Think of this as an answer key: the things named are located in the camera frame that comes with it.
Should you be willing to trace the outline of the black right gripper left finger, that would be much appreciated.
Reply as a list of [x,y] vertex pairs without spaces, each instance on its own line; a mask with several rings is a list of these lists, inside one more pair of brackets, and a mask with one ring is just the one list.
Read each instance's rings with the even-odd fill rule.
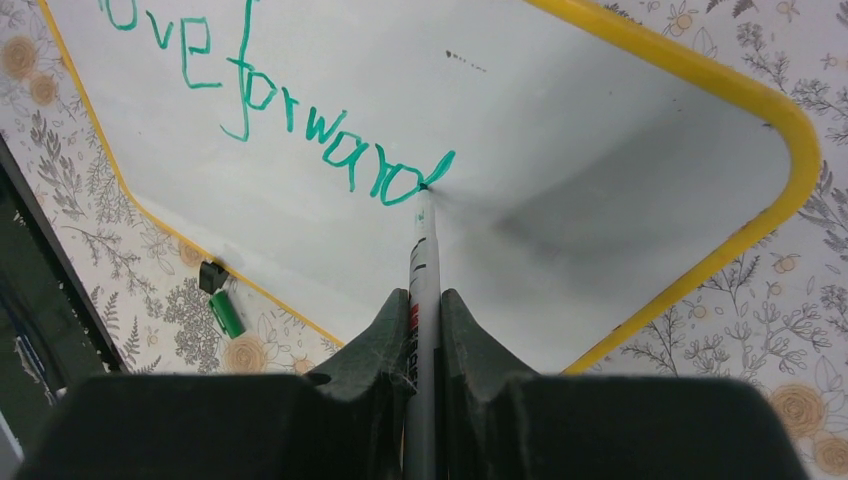
[[72,387],[20,479],[398,479],[409,295],[303,375],[109,375]]

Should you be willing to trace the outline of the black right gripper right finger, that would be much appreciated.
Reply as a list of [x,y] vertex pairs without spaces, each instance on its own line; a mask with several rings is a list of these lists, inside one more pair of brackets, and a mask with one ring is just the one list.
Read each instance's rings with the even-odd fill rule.
[[778,416],[726,378],[543,375],[441,298],[453,479],[803,479]]

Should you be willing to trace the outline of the green whiteboard marker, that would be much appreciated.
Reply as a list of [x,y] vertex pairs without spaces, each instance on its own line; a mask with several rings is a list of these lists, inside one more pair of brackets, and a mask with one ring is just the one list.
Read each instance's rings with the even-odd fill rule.
[[440,266],[432,192],[421,183],[416,194],[415,244],[410,253],[407,378],[415,392],[407,403],[403,474],[438,479],[437,355],[440,347]]

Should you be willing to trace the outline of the green marker cap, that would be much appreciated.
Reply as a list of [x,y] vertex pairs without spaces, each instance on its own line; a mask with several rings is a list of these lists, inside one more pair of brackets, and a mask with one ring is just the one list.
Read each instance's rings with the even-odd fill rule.
[[218,290],[212,294],[208,305],[220,329],[230,339],[238,338],[245,333],[245,327],[226,291]]

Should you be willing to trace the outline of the yellow framed whiteboard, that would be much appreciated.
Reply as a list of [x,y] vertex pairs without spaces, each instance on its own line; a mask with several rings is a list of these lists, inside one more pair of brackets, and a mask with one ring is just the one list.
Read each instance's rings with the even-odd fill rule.
[[792,216],[786,96],[589,1],[47,1],[118,182],[347,342],[441,281],[532,367],[592,363]]

